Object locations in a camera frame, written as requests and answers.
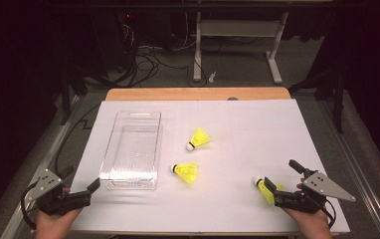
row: transparent tray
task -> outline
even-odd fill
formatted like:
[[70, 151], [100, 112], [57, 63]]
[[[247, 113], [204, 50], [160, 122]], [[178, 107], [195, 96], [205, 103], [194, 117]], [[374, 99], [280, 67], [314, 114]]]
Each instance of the transparent tray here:
[[100, 168], [109, 189], [155, 189], [160, 112], [119, 112]]

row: yellow shuttlecock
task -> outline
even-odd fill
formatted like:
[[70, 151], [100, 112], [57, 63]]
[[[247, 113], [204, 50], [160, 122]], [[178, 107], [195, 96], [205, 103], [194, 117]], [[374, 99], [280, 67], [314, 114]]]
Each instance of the yellow shuttlecock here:
[[177, 173], [188, 184], [192, 184], [197, 175], [197, 164], [194, 162], [175, 164], [171, 171]]
[[[253, 178], [255, 185], [261, 190], [268, 204], [275, 204], [274, 194], [265, 186], [265, 181], [261, 178]], [[281, 184], [275, 184], [277, 190], [284, 190], [284, 186]]]
[[187, 143], [186, 148], [187, 150], [191, 151], [195, 147], [202, 145], [203, 143], [207, 143], [210, 140], [211, 139], [209, 138], [208, 134], [202, 128], [197, 127], [190, 141]]

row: dark background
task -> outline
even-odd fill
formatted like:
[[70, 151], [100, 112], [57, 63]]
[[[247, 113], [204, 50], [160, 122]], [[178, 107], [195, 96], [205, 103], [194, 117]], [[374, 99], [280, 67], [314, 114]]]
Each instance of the dark background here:
[[[100, 49], [94, 16], [53, 12], [39, 1], [0, 1], [0, 197], [58, 110], [53, 101], [60, 93], [66, 63], [106, 74], [107, 59]], [[185, 35], [182, 14], [133, 16], [140, 31], [166, 48], [170, 33]], [[233, 17], [257, 18], [237, 13]], [[194, 19], [195, 14], [189, 14], [190, 31]], [[341, 59], [346, 61], [346, 89], [380, 148], [380, 4], [367, 11], [290, 13], [284, 39], [292, 36], [304, 41], [326, 36], [311, 76]], [[351, 57], [341, 58], [349, 49]]]

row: gray carpet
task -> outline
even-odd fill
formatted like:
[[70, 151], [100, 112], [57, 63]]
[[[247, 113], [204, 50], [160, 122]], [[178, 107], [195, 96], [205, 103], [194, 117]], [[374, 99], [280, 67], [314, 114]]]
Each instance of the gray carpet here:
[[[233, 40], [249, 42], [247, 39]], [[277, 54], [277, 62], [284, 80], [284, 87], [289, 87], [305, 79], [320, 44], [321, 41], [302, 43], [298, 39], [282, 42]], [[207, 83], [206, 87], [274, 86], [275, 84], [263, 53], [270, 45], [271, 41], [268, 39], [261, 39], [252, 44], [223, 42], [220, 51], [217, 52], [220, 45], [215, 41], [207, 40], [202, 47], [205, 50], [202, 57], [202, 67], [207, 78], [214, 72], [216, 72], [216, 77], [214, 83]], [[150, 50], [140, 51], [140, 53], [149, 52]], [[163, 64], [174, 68], [159, 66], [159, 71], [154, 77], [142, 82], [137, 87], [188, 87], [189, 82], [192, 84], [192, 50], [174, 51], [172, 53], [156, 50], [156, 56]], [[150, 69], [150, 63], [147, 62], [142, 62], [139, 66], [142, 69]], [[143, 79], [145, 75], [146, 72], [140, 71], [138, 77]], [[355, 203], [340, 202], [351, 232], [346, 235], [340, 235], [338, 238], [380, 238], [380, 226], [377, 226], [379, 220], [373, 216], [373, 213], [370, 213], [370, 211], [373, 211], [373, 208], [371, 208], [373, 205], [368, 204], [367, 196], [362, 191], [361, 180], [359, 183], [352, 167], [348, 163], [347, 150], [341, 145], [341, 138], [348, 145], [351, 156], [354, 156], [359, 162], [361, 171], [366, 176], [369, 189], [372, 190], [375, 199], [380, 203], [379, 150], [371, 140], [367, 128], [356, 113], [355, 106], [347, 93], [345, 93], [342, 122], [344, 134], [335, 133], [333, 125], [329, 123], [327, 111], [328, 106], [331, 106], [331, 104], [315, 101], [312, 93], [314, 93], [314, 90], [301, 90], [293, 94], [293, 97], [297, 99], [328, 176], [357, 198]], [[71, 132], [68, 133], [68, 138], [60, 151], [60, 168], [65, 165], [79, 164], [91, 133], [91, 130], [87, 129], [87, 127], [92, 126], [95, 121], [97, 105], [103, 101], [105, 95], [106, 89], [90, 87], [89, 93], [77, 104], [78, 110], [74, 117], [70, 119], [71, 127], [69, 130]], [[60, 105], [60, 99], [57, 99], [56, 104]], [[25, 159], [22, 167], [17, 171], [10, 186], [1, 198], [0, 237], [19, 203], [22, 191], [32, 180], [36, 168], [48, 154], [49, 148], [53, 145], [58, 132], [62, 129], [60, 126], [61, 118], [62, 113], [59, 111], [52, 124], [30, 152], [28, 158]], [[78, 120], [81, 122], [72, 130], [73, 125]], [[73, 176], [71, 175], [66, 183], [69, 184], [72, 180]], [[18, 238], [33, 238], [27, 226], [24, 226], [20, 231]], [[70, 235], [68, 238], [107, 239], [110, 236]]]

